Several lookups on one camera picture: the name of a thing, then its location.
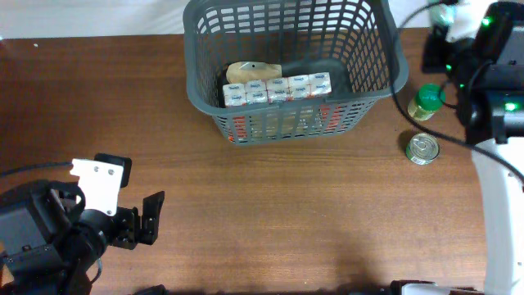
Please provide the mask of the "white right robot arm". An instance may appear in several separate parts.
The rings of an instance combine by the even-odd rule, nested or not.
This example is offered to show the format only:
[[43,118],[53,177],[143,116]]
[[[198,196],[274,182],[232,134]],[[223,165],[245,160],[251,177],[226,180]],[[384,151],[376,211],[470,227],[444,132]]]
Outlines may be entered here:
[[[469,30],[449,40],[453,7],[470,16]],[[481,186],[486,228],[484,294],[523,292],[523,5],[519,2],[430,1],[425,73],[443,73],[457,89],[464,140],[424,133],[467,148]]]

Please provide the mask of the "light blue wet wipes pack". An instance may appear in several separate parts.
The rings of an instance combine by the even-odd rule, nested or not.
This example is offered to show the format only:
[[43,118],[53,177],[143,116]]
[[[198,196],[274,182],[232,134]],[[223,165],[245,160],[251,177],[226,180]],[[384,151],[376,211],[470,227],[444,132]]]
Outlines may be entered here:
[[450,27],[455,20],[456,9],[453,5],[439,4],[428,9],[431,27]]

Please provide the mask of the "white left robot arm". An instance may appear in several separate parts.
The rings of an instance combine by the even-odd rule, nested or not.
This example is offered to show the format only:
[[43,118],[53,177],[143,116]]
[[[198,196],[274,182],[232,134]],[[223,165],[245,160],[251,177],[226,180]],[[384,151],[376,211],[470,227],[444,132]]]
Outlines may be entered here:
[[142,208],[119,207],[114,216],[87,207],[76,183],[37,180],[1,195],[2,263],[13,280],[3,294],[89,294],[87,275],[109,246],[152,245],[164,192]]

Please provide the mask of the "clear bag of brown grain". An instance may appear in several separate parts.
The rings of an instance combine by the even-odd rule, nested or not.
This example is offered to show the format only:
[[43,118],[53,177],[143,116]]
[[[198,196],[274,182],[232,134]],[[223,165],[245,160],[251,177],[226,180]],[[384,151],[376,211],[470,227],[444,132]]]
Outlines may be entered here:
[[259,61],[238,61],[229,65],[226,71],[226,80],[230,84],[276,78],[282,78],[282,67]]

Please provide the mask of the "grey plastic basket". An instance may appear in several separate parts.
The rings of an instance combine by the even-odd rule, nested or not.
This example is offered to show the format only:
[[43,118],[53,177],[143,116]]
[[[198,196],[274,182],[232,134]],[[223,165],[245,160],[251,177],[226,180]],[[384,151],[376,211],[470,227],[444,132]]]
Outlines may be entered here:
[[[401,90],[409,77],[386,0],[192,0],[184,10],[183,26],[187,96],[217,126],[220,117],[328,105],[346,107],[343,122],[349,131],[376,101]],[[332,93],[226,107],[226,71],[237,61],[278,64],[285,76],[328,72]]]

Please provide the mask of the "red spaghetti packet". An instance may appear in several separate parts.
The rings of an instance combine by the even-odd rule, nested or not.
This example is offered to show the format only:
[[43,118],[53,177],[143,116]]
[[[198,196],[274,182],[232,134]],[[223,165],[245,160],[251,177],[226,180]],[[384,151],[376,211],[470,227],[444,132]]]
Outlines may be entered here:
[[320,105],[262,115],[234,116],[232,119],[220,117],[217,122],[231,143],[265,143],[344,132],[347,130],[347,123],[343,122],[345,114],[346,107]]

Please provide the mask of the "colourful Kleenex tissue multipack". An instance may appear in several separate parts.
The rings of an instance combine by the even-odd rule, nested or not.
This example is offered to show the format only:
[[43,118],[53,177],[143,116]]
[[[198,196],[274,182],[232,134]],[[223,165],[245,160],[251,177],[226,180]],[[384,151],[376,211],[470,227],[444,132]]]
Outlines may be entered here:
[[332,82],[328,72],[258,79],[223,86],[226,107],[299,101],[325,97],[331,93]]

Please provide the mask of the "green lidded jar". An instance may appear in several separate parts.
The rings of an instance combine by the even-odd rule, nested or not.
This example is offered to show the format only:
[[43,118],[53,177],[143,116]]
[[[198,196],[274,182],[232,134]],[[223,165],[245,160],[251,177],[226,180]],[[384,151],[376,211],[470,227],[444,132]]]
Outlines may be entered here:
[[418,121],[429,120],[445,103],[445,93],[436,84],[423,85],[408,105],[408,113]]

